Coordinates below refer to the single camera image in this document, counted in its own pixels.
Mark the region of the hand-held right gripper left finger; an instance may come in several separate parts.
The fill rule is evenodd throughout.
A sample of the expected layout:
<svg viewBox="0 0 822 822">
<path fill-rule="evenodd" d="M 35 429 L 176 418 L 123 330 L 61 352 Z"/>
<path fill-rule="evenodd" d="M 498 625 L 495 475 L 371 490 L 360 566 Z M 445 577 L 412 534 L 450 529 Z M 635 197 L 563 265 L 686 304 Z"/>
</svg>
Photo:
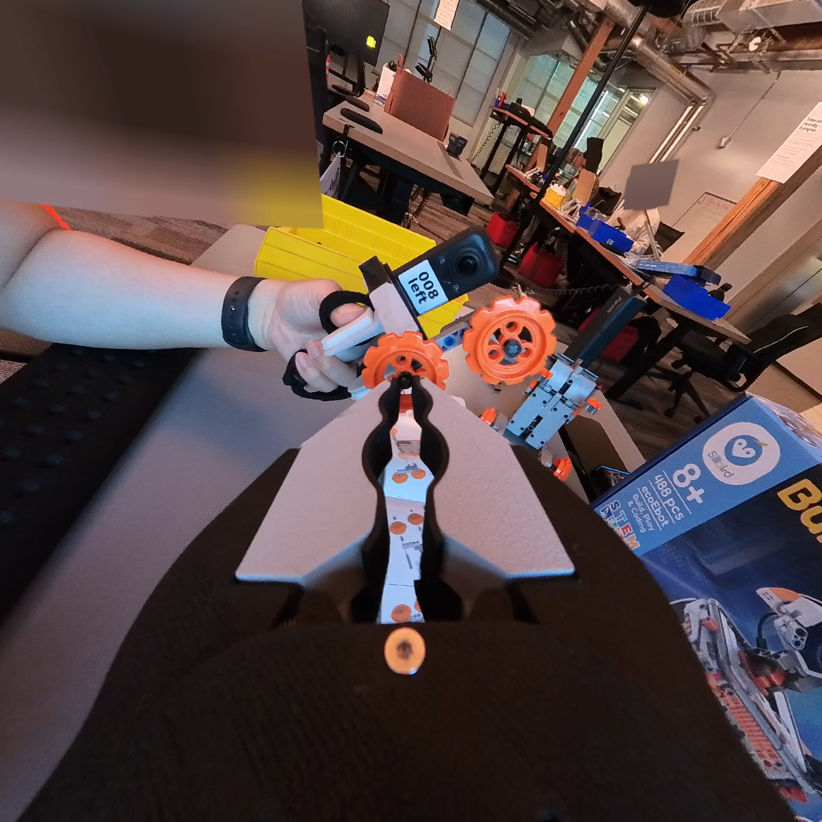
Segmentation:
<svg viewBox="0 0 822 822">
<path fill-rule="evenodd" d="M 389 560 L 381 476 L 401 391 L 398 377 L 383 382 L 304 442 L 239 581 L 298 584 L 326 593 L 355 622 L 378 622 Z"/>
</svg>

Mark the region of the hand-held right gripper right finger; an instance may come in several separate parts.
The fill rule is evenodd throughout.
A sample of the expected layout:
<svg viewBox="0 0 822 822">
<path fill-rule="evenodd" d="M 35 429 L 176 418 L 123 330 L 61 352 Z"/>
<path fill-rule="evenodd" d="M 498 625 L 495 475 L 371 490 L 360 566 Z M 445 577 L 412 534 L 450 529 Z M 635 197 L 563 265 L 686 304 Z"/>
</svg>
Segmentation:
<svg viewBox="0 0 822 822">
<path fill-rule="evenodd" d="M 426 492 L 417 602 L 425 622 L 459 620 L 484 590 L 575 571 L 524 468 L 550 472 L 429 380 L 412 379 Z"/>
</svg>

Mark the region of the large orange toy gear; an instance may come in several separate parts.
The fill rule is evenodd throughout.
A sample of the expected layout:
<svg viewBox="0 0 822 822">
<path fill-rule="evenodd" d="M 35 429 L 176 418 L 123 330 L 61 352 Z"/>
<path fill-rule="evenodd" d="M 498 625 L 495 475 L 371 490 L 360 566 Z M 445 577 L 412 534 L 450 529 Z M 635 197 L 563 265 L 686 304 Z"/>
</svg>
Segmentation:
<svg viewBox="0 0 822 822">
<path fill-rule="evenodd" d="M 469 324 L 463 338 L 466 364 L 492 385 L 515 385 L 539 373 L 556 349 L 555 322 L 531 298 L 499 298 Z"/>
</svg>

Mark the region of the small orange toy gear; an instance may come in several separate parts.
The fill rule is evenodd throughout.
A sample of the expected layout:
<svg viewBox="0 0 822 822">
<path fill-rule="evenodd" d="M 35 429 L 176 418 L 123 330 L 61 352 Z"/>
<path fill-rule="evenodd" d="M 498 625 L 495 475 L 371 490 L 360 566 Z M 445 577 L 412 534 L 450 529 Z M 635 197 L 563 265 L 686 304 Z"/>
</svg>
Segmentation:
<svg viewBox="0 0 822 822">
<path fill-rule="evenodd" d="M 421 332 L 384 334 L 364 355 L 363 384 L 367 389 L 375 389 L 390 378 L 386 371 L 392 369 L 396 374 L 407 372 L 424 377 L 445 389 L 449 365 L 442 354 L 440 346 L 433 340 L 426 340 Z"/>
</svg>

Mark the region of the person's left forearm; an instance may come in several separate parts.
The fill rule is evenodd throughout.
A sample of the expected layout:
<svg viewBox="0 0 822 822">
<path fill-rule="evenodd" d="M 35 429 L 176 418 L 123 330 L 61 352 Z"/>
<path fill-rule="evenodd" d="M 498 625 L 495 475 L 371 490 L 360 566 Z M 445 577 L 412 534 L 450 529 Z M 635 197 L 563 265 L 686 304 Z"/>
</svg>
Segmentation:
<svg viewBox="0 0 822 822">
<path fill-rule="evenodd" d="M 1 201 L 1 326 L 52 343 L 105 348 L 223 347 L 232 279 L 87 232 L 41 207 Z"/>
</svg>

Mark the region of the grey desk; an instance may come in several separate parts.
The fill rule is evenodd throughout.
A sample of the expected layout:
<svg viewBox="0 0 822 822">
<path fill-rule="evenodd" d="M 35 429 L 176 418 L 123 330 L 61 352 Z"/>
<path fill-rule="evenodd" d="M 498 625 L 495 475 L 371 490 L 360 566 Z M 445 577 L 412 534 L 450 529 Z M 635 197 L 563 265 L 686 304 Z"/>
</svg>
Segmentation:
<svg viewBox="0 0 822 822">
<path fill-rule="evenodd" d="M 71 745 L 132 623 L 188 544 L 350 402 L 295 397 L 274 354 L 195 356 L 3 622 L 1 819 Z"/>
</svg>

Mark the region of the dark standing desk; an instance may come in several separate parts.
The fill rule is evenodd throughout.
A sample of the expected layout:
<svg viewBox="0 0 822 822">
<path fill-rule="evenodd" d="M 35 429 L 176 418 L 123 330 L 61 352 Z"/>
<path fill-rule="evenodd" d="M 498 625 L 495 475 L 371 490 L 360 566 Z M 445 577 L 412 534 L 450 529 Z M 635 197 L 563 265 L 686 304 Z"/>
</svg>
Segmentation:
<svg viewBox="0 0 822 822">
<path fill-rule="evenodd" d="M 511 161 L 516 158 L 518 153 L 522 150 L 524 143 L 530 140 L 531 136 L 537 138 L 546 138 L 549 142 L 552 141 L 553 131 L 550 130 L 547 124 L 530 114 L 529 110 L 516 101 L 503 101 L 495 104 L 491 110 L 491 118 L 500 124 L 497 138 L 495 139 L 493 148 L 491 149 L 488 160 L 485 165 L 485 170 L 488 171 L 495 155 L 497 154 L 501 142 L 510 127 L 519 129 L 515 141 L 510 148 L 509 155 L 506 159 L 506 164 L 511 164 Z"/>
</svg>

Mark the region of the person's left hand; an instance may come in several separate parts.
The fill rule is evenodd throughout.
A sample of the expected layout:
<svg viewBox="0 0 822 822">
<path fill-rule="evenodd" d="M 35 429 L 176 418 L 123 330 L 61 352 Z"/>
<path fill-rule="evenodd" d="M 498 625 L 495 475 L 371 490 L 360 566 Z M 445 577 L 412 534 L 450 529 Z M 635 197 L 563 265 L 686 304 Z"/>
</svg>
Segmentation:
<svg viewBox="0 0 822 822">
<path fill-rule="evenodd" d="M 355 367 L 324 355 L 325 332 L 319 309 L 325 297 L 341 287 L 331 280 L 264 280 L 248 301 L 248 328 L 255 344 L 276 350 L 295 365 L 307 390 L 330 392 L 356 383 Z"/>
</svg>

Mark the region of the white instruction booklet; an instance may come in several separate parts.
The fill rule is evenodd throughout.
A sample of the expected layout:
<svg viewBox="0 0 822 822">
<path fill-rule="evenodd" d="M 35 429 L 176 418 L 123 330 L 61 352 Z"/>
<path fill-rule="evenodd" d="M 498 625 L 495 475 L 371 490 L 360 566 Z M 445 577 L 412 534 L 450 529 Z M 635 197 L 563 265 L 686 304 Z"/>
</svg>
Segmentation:
<svg viewBox="0 0 822 822">
<path fill-rule="evenodd" d="M 402 393 L 399 416 L 390 429 L 392 457 L 382 476 L 389 527 L 389 562 L 378 621 L 423 622 L 414 584 L 420 575 L 426 492 L 433 476 L 420 456 L 421 427 L 410 391 Z"/>
</svg>

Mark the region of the grey background table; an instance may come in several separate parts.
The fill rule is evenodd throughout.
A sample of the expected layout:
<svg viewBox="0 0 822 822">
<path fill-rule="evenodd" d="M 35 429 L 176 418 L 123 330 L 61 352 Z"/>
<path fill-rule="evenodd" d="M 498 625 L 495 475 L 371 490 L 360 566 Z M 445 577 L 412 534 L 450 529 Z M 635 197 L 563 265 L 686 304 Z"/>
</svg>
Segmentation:
<svg viewBox="0 0 822 822">
<path fill-rule="evenodd" d="M 365 98 L 370 105 L 365 115 L 380 125 L 381 133 L 345 118 L 345 102 L 325 112 L 323 124 L 339 134 L 349 128 L 348 138 L 362 148 L 370 162 L 403 180 L 418 185 L 432 182 L 437 193 L 462 195 L 485 206 L 492 203 L 492 194 L 466 157 L 449 155 L 446 145 L 437 138 L 387 114 L 374 103 L 372 94 L 366 93 Z"/>
</svg>

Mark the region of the grey toy block assembly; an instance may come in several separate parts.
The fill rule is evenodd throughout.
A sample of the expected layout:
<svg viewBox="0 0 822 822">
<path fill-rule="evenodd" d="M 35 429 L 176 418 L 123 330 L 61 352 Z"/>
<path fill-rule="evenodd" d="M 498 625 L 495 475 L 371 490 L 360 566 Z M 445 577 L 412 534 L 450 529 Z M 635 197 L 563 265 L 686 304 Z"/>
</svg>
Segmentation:
<svg viewBox="0 0 822 822">
<path fill-rule="evenodd" d="M 548 368 L 529 384 L 523 403 L 500 432 L 516 445 L 540 450 L 578 414 L 599 411 L 598 390 L 599 378 L 581 360 L 563 354 L 549 357 Z"/>
</svg>

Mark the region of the yellow storage bin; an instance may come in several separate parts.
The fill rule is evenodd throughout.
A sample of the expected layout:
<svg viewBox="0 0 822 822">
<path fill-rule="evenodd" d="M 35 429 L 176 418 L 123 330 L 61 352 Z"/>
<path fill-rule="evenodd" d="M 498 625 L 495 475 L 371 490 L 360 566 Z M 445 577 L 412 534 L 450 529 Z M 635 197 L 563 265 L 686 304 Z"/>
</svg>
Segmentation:
<svg viewBox="0 0 822 822">
<path fill-rule="evenodd" d="M 436 246 L 436 242 L 340 200 L 322 196 L 323 229 L 271 227 L 257 253 L 254 273 L 273 280 L 333 280 L 365 291 L 359 266 L 373 256 L 391 269 Z"/>
</svg>

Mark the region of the blue parts bin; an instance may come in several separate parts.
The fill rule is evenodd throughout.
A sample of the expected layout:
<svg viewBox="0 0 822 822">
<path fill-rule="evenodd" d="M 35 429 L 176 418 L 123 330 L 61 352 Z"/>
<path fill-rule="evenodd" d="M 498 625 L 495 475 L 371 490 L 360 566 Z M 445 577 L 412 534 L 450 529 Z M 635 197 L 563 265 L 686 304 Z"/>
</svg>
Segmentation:
<svg viewBox="0 0 822 822">
<path fill-rule="evenodd" d="M 634 245 L 633 239 L 619 228 L 613 227 L 603 220 L 595 219 L 587 212 L 580 214 L 577 228 L 586 232 L 593 241 L 616 253 L 630 252 Z"/>
<path fill-rule="evenodd" d="M 728 303 L 711 296 L 703 283 L 692 277 L 674 274 L 664 285 L 663 293 L 680 307 L 709 321 L 722 319 L 731 310 Z"/>
</svg>

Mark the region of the dark blue case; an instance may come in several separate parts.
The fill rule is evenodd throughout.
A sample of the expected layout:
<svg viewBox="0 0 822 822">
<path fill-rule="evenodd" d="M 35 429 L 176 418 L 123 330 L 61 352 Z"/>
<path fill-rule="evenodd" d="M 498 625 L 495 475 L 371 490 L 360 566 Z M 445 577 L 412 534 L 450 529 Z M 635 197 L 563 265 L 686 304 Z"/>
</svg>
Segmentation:
<svg viewBox="0 0 822 822">
<path fill-rule="evenodd" d="M 645 302 L 643 287 L 618 287 L 611 297 L 589 317 L 585 327 L 579 328 L 565 355 L 582 366 L 588 366 L 601 357 L 611 344 L 640 311 Z"/>
</svg>

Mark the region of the brown cardboard box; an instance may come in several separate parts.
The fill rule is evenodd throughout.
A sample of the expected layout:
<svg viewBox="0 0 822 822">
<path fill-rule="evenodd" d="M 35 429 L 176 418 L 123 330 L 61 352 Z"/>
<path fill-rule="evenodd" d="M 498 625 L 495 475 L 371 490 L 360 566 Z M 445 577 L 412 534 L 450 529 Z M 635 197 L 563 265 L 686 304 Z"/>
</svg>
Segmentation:
<svg viewBox="0 0 822 822">
<path fill-rule="evenodd" d="M 385 102 L 385 112 L 444 141 L 456 100 L 415 75 L 398 70 Z"/>
</svg>

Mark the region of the long wooden table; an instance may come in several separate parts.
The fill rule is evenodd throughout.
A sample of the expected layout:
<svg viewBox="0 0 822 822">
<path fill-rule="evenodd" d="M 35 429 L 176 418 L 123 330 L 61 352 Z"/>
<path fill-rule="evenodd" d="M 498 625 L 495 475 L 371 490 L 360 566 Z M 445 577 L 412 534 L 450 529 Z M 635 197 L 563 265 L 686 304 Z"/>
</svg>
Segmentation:
<svg viewBox="0 0 822 822">
<path fill-rule="evenodd" d="M 713 336 L 725 340 L 731 340 L 736 344 L 748 344 L 751 341 L 747 335 L 740 332 L 735 326 L 729 322 L 726 322 L 724 319 L 711 321 L 675 303 L 667 294 L 663 293 L 661 288 L 657 287 L 653 283 L 644 281 L 635 271 L 625 264 L 622 257 L 617 256 L 607 250 L 604 246 L 598 244 L 587 232 L 569 222 L 569 220 L 567 220 L 565 216 L 552 205 L 544 204 L 540 200 L 538 215 L 539 221 L 542 224 L 551 226 L 553 223 L 556 223 L 563 230 L 571 233 L 573 236 L 580 237 L 596 254 L 599 255 L 599 257 L 601 257 L 604 261 L 604 265 L 607 265 L 614 272 L 618 272 L 618 275 L 622 277 L 622 280 L 629 282 L 632 285 L 639 285 L 645 297 L 650 298 L 654 303 L 664 308 L 671 316 L 681 317 L 682 322 L 689 322 L 692 325 L 703 327 L 706 329 L 704 334 L 709 337 Z"/>
</svg>

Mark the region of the black floor lamp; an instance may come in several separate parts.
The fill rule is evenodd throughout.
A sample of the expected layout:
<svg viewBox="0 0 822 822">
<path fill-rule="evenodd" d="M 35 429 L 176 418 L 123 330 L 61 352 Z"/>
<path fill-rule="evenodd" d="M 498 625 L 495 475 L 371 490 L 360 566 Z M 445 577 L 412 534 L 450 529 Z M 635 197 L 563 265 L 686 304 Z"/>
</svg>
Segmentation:
<svg viewBox="0 0 822 822">
<path fill-rule="evenodd" d="M 568 141 L 557 152 L 550 169 L 546 171 L 544 180 L 542 182 L 542 186 L 538 194 L 535 196 L 534 199 L 530 199 L 528 195 L 524 196 L 527 208 L 523 212 L 524 216 L 522 218 L 521 224 L 519 225 L 519 229 L 517 230 L 514 238 L 511 240 L 506 251 L 503 252 L 500 262 L 499 275 L 497 278 L 504 283 L 508 281 L 508 273 L 505 271 L 505 263 L 508 262 L 509 257 L 518 247 L 519 240 L 525 228 L 528 226 L 528 224 L 534 217 L 535 212 L 538 210 L 539 205 L 545 196 L 545 193 L 551 185 L 551 181 L 554 179 L 557 172 L 564 164 L 564 161 L 570 149 L 574 146 L 574 143 L 581 134 L 581 131 L 583 130 L 586 122 L 588 121 L 592 110 L 596 108 L 597 103 L 600 100 L 602 93 L 611 78 L 612 73 L 616 70 L 618 63 L 622 58 L 622 55 L 626 51 L 628 45 L 631 43 L 631 40 L 637 33 L 638 29 L 640 28 L 640 24 L 642 23 L 646 14 L 648 13 L 648 11 L 651 11 L 653 15 L 658 15 L 660 17 L 666 18 L 673 15 L 677 15 L 681 10 L 681 7 L 680 5 L 678 5 L 677 2 L 644 1 L 634 2 L 634 5 L 637 5 L 639 7 L 639 11 L 635 13 L 630 24 L 625 24 L 625 30 L 623 32 L 622 40 L 615 54 L 613 55 L 611 61 L 608 63 L 607 67 L 605 68 L 602 77 L 596 89 L 594 90 L 589 102 L 586 104 L 584 110 L 581 112 L 580 118 L 578 119 L 574 128 L 570 132 Z M 568 108 L 570 108 L 570 105 L 573 103 L 579 91 L 579 88 L 581 87 L 582 81 L 589 76 L 593 62 L 599 56 L 602 50 L 602 46 L 607 40 L 608 35 L 614 26 L 614 23 L 615 21 L 609 18 L 607 14 L 604 14 L 602 16 L 601 24 L 597 29 L 590 46 L 585 51 L 581 63 L 576 68 L 575 73 L 571 78 L 571 82 L 566 88 L 566 92 L 560 99 L 560 103 L 557 109 L 555 110 L 556 113 L 560 114 L 559 122 L 562 122 L 564 114 L 567 112 Z"/>
</svg>

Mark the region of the flat blue tray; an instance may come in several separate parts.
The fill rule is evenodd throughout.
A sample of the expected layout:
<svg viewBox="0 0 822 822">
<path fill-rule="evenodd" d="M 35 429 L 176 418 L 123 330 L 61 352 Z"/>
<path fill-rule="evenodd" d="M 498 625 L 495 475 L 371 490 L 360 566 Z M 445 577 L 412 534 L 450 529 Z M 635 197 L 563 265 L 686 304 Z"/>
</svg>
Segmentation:
<svg viewBox="0 0 822 822">
<path fill-rule="evenodd" d="M 720 283 L 721 277 L 703 265 L 668 262 L 651 257 L 641 257 L 632 263 L 637 271 L 653 272 L 657 275 L 681 275 L 704 283 Z"/>
</svg>

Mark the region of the black wristband watch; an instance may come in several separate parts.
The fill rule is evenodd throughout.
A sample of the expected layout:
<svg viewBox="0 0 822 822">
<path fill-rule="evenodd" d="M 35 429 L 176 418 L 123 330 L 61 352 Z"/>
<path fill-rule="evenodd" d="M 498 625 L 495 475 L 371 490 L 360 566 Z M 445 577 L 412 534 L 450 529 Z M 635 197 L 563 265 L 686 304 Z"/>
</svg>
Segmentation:
<svg viewBox="0 0 822 822">
<path fill-rule="evenodd" d="M 221 311 L 221 331 L 223 340 L 229 346 L 241 351 L 261 353 L 265 349 L 254 341 L 249 328 L 249 300 L 252 292 L 262 282 L 256 276 L 242 276 L 229 286 L 225 293 Z"/>
</svg>

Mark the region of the blue toy kit box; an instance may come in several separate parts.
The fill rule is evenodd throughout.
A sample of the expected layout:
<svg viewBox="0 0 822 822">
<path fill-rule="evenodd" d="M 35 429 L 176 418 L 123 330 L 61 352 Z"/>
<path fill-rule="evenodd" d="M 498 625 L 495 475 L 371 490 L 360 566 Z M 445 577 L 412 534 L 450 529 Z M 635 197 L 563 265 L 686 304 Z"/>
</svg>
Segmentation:
<svg viewBox="0 0 822 822">
<path fill-rule="evenodd" d="M 820 449 L 802 416 L 748 395 L 593 503 L 798 820 L 820 820 Z"/>
</svg>

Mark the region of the white whiteboard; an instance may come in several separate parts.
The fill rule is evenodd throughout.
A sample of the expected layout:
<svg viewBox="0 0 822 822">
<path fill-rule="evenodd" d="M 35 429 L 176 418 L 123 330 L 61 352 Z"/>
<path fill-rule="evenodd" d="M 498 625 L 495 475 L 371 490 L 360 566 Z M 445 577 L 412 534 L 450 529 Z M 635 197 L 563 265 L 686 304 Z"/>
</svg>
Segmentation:
<svg viewBox="0 0 822 822">
<path fill-rule="evenodd" d="M 705 191 L 676 221 L 675 228 L 688 240 L 701 241 L 736 205 L 712 192 Z"/>
</svg>

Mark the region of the black computer monitor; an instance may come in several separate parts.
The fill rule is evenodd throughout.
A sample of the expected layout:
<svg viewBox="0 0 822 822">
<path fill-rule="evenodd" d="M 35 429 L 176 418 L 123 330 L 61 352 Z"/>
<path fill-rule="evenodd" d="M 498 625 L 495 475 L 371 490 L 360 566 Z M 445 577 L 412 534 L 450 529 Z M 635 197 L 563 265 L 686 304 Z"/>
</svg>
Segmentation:
<svg viewBox="0 0 822 822">
<path fill-rule="evenodd" d="M 327 39 L 364 64 L 375 66 L 390 10 L 383 1 L 303 1 L 303 10 Z"/>
</svg>

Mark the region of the black dotted mat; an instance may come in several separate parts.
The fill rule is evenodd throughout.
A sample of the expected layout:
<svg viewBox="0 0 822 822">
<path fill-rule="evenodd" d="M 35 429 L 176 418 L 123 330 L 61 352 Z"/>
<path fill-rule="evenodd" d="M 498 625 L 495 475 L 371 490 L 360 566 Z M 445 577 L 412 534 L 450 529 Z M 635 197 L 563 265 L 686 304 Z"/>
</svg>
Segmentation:
<svg viewBox="0 0 822 822">
<path fill-rule="evenodd" d="M 195 354 L 55 344 L 2 383 L 2 619 Z"/>
</svg>

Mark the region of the black office chair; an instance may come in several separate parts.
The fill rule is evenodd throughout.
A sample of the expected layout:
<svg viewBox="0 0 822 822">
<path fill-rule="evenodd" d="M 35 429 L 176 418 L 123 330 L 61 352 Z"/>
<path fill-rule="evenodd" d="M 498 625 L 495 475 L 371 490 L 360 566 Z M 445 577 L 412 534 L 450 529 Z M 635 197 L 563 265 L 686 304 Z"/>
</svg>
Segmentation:
<svg viewBox="0 0 822 822">
<path fill-rule="evenodd" d="M 682 396 L 691 396 L 702 412 L 696 422 L 708 416 L 709 411 L 692 385 L 695 374 L 714 380 L 733 393 L 742 393 L 761 376 L 763 371 L 780 357 L 818 340 L 821 336 L 820 306 L 803 314 L 776 317 L 750 336 L 747 344 L 731 344 L 722 349 L 703 335 L 688 333 L 678 344 L 682 356 L 673 367 L 686 366 L 688 373 L 679 375 L 669 387 L 674 393 L 673 406 L 664 411 L 673 417 Z"/>
</svg>

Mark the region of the white wall poster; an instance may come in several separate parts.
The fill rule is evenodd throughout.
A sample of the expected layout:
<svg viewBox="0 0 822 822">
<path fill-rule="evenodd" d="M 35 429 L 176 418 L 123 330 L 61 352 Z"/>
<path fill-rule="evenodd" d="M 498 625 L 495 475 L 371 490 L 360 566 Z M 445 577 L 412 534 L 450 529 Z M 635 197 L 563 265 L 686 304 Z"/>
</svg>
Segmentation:
<svg viewBox="0 0 822 822">
<path fill-rule="evenodd" d="M 804 118 L 757 171 L 757 176 L 785 183 L 821 146 L 821 104 Z"/>
</svg>

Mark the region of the silver air duct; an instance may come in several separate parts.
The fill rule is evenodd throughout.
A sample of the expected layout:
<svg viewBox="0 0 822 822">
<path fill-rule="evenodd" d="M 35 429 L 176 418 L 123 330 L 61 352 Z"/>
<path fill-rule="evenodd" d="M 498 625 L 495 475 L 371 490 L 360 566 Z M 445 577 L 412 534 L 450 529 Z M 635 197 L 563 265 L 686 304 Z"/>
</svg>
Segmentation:
<svg viewBox="0 0 822 822">
<path fill-rule="evenodd" d="M 679 34 L 665 46 L 671 55 L 702 49 L 710 32 L 733 34 L 725 54 L 800 54 L 820 50 L 820 1 L 699 1 L 689 6 Z"/>
</svg>

